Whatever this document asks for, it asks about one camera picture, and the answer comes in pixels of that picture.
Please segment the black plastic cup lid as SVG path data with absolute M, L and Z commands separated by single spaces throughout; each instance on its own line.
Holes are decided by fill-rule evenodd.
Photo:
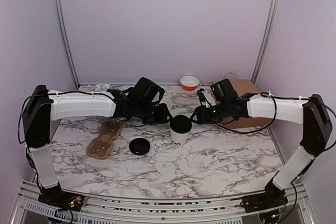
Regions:
M 170 120 L 170 129 L 176 133 L 185 134 L 192 129 L 192 122 L 185 115 L 177 115 Z

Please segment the white paper cup with print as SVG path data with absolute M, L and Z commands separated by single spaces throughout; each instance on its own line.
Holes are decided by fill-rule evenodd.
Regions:
M 188 139 L 190 131 L 191 127 L 183 127 L 182 129 L 178 129 L 176 127 L 171 126 L 170 133 L 172 143 L 177 147 L 183 146 Z

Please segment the stack of white paper cups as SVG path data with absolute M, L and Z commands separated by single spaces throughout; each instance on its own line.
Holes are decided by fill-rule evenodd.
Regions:
M 170 110 L 173 106 L 173 101 L 171 98 L 167 97 L 167 96 L 164 96 L 161 101 L 160 101 L 160 104 L 166 104 L 168 110 Z

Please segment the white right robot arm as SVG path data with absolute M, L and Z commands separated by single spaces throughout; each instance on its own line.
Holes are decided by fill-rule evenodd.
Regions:
M 284 190 L 304 174 L 320 154 L 329 150 L 327 143 L 332 133 L 329 113 L 332 109 L 324 104 L 320 95 L 296 98 L 277 97 L 267 92 L 238 95 L 228 79 L 211 85 L 211 91 L 217 104 L 211 105 L 203 89 L 199 89 L 197 96 L 200 105 L 191 115 L 191 122 L 224 128 L 221 121 L 226 118 L 265 118 L 272 122 L 281 120 L 303 126 L 299 147 L 260 195 L 263 206 L 273 206 Z

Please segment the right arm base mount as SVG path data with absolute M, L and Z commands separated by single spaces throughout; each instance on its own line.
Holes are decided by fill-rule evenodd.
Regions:
M 287 195 L 283 190 L 280 193 L 263 192 L 244 196 L 241 199 L 240 206 L 244 208 L 246 213 L 249 213 L 286 205 L 287 203 Z

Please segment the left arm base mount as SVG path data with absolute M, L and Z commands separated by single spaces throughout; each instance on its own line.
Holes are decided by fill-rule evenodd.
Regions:
M 45 188 L 40 182 L 37 185 L 40 190 L 38 201 L 47 205 L 80 211 L 87 199 L 84 195 L 64 191 L 59 182 L 50 188 Z

